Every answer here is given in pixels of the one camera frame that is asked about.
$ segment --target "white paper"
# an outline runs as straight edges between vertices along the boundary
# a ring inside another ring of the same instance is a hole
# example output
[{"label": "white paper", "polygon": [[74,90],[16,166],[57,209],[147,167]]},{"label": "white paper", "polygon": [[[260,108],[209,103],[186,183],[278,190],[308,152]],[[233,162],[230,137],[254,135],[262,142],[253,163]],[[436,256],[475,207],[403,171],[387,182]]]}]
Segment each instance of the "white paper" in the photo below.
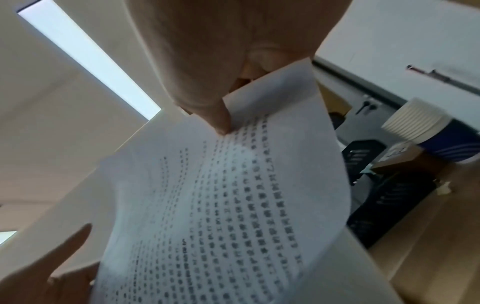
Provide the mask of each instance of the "white paper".
[{"label": "white paper", "polygon": [[116,221],[91,303],[269,303],[344,227],[350,188],[309,60],[228,95],[237,131],[153,119],[98,169]]}]

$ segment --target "wooden desk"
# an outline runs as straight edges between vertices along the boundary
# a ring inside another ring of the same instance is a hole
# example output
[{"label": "wooden desk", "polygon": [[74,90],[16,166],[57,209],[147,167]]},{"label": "wooden desk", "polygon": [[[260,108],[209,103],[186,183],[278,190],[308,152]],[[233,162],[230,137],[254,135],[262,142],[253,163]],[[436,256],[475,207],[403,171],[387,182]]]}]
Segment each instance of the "wooden desk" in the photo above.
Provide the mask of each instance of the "wooden desk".
[{"label": "wooden desk", "polygon": [[453,193],[432,193],[370,254],[406,303],[480,303],[480,162],[440,178]]}]

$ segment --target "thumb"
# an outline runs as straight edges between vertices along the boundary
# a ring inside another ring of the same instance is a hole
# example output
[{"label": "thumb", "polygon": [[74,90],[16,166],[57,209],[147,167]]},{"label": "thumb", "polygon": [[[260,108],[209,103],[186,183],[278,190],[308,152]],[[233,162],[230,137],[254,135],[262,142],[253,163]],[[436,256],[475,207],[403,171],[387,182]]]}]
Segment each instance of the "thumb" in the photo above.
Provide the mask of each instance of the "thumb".
[{"label": "thumb", "polygon": [[41,257],[31,265],[39,271],[46,272],[50,275],[55,269],[62,265],[69,257],[82,247],[92,231],[92,224],[84,225],[80,230],[75,232],[66,241],[57,248]]},{"label": "thumb", "polygon": [[209,125],[215,128],[220,135],[226,135],[232,130],[232,119],[222,99],[215,103],[199,106],[182,107],[204,119]]}]

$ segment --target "stack of paper cups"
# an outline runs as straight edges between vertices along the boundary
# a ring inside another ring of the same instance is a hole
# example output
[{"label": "stack of paper cups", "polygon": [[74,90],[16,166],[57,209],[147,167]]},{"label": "stack of paper cups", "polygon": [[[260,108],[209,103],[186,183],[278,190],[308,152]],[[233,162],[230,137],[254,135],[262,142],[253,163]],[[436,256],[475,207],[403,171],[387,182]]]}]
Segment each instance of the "stack of paper cups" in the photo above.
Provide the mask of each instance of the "stack of paper cups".
[{"label": "stack of paper cups", "polygon": [[429,153],[457,163],[480,159],[478,131],[420,99],[412,99],[382,126]]}]

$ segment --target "white ceiling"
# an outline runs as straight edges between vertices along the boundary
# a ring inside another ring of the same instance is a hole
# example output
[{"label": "white ceiling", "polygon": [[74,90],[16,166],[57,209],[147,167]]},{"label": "white ceiling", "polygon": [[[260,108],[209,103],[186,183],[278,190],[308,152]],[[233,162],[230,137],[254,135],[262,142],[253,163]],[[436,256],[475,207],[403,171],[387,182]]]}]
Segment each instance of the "white ceiling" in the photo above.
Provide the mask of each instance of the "white ceiling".
[{"label": "white ceiling", "polygon": [[[18,217],[17,228],[46,210],[38,204],[58,202],[146,122],[16,14],[28,3],[0,2],[0,219]],[[121,0],[57,4],[163,111],[181,117],[136,41]],[[34,215],[27,216],[28,206]],[[7,228],[0,220],[0,231],[15,228],[11,222]]]}]

